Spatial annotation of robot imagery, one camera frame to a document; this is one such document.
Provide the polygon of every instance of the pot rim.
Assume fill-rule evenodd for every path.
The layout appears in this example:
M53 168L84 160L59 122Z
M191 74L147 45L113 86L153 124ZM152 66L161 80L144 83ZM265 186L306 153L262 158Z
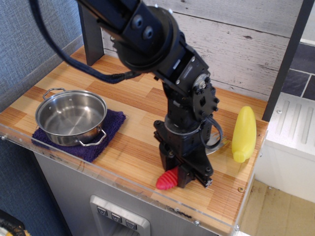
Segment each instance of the pot rim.
M90 96L93 96L95 97L96 99L98 99L102 105L103 105L103 108L104 108L104 114L103 114L103 117L102 119L100 120L100 122L97 123L97 125L95 125L94 127L84 131L84 132L81 132L81 133L78 133L78 134L56 134L56 133L52 133L52 132L49 132L47 131L43 125L38 121L38 117L39 115L41 114L42 110L46 107L47 103L49 103L51 100L53 99L56 99L58 97L62 97L62 96L65 96L66 94L70 94L70 93L81 93L81 94L87 94L87 95L90 95ZM35 112L35 121L37 123L37 125L46 133L48 134L51 134L51 135L55 135L55 136L60 136L60 137L76 137L76 136L79 136L79 135L83 135L83 134L87 134L88 132L94 130L95 128L97 127L100 127L99 125L102 124L105 120L105 117L107 115L107 105L106 105L106 102L104 101L103 98L101 98L99 95L97 95L96 93L93 93L93 92L90 92L90 91L86 91L86 90L65 90L63 92L59 92L59 93L56 93L52 96L50 96L49 98L45 99L44 101L42 101L40 103L40 105L37 107L36 109L36 112Z

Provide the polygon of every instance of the robotic arm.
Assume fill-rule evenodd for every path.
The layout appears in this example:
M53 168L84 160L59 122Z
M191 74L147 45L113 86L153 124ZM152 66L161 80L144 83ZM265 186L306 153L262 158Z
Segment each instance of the robotic arm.
M122 63L133 72L155 74L168 99L165 121L156 120L155 138L164 169L178 167L178 186L193 179L211 184L212 166L205 148L222 137L212 118L219 100L208 65L190 47L171 13L142 0L77 0L87 8L114 42ZM212 126L220 138L208 146Z

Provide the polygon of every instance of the table surface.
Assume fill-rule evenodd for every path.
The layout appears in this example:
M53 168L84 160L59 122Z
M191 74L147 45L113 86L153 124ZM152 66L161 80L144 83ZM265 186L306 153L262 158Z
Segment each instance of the table surface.
M80 48L72 57L85 63L84 48ZM93 67L105 74L127 71L117 58L110 56L103 56ZM0 133L1 130L5 133L3 127L8 126L10 130L18 131L27 137L32 136L37 129L34 114L43 101L43 94L50 88L60 87L66 90L94 92L105 100L109 109L123 111L126 115L126 120L114 139L93 164L89 166L84 162L86 168L93 170L98 166L102 170L113 172L122 177L121 182L122 179L127 179L135 183L130 187L125 182L125 187L137 186L136 191L150 200L165 206L180 203L180 206L183 206L179 209L181 217L198 219L206 228L229 234L230 229L226 226L235 226L238 222L246 189L249 188L253 177L254 164L266 133L268 123L261 120L266 107L265 101L217 89L220 103L214 118L221 125L228 140L232 140L240 109L243 106L253 108L257 142L252 157L244 163L235 162L229 142L217 152L208 155L214 168L211 186L204 188L198 181L192 181L184 189L175 187L161 191L156 189L155 184L164 169L159 156L159 143L153 136L154 121L164 120L167 113L167 99L161 81L154 80L153 74L142 74L137 78L110 85L63 62L0 114ZM32 144L29 143L27 148L32 149ZM83 163L79 158L68 158L69 161L78 162L77 165Z

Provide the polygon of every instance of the yellow plastic bottle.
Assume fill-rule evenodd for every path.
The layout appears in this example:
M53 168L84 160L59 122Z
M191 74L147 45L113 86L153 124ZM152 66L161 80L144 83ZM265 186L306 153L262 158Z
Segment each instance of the yellow plastic bottle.
M256 145L256 118L251 107L241 108L233 132L232 153L236 162L249 159Z

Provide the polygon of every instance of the black cable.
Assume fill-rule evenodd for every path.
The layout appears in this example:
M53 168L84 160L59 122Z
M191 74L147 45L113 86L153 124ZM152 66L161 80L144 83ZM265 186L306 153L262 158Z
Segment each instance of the black cable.
M203 137L202 137L202 130L201 130L201 131L199 132L199 134L200 134L200 140L201 140L201 142L202 142L202 144L204 145L205 148L207 148L207 149L214 149L214 148L216 148L216 147L220 144L221 139L222 139L222 137L223 137L223 131L222 131L222 128L221 128L221 126L219 125L219 123L217 123L216 120L213 119L212 116L206 117L205 120L208 121L209 123L211 123L211 124L218 130L219 135L220 135L220 138L219 138L219 140L218 140L215 144L213 144L213 145L207 145L207 144L205 143L205 141L203 140Z
M31 11L33 13L33 16L35 18L36 24L41 34L43 35L44 39L49 44L49 46L57 53L57 55L61 59L63 59L65 62L67 62L69 65L110 84L116 84L120 81L131 79L140 75L140 73L136 73L133 71L129 71L129 72L121 73L121 74L105 75L93 69L92 67L89 67L71 58L69 55L67 55L61 48L59 48L54 43L53 39L49 35L49 32L47 28L45 27L45 24L41 16L38 0L30 0L30 6L31 6Z

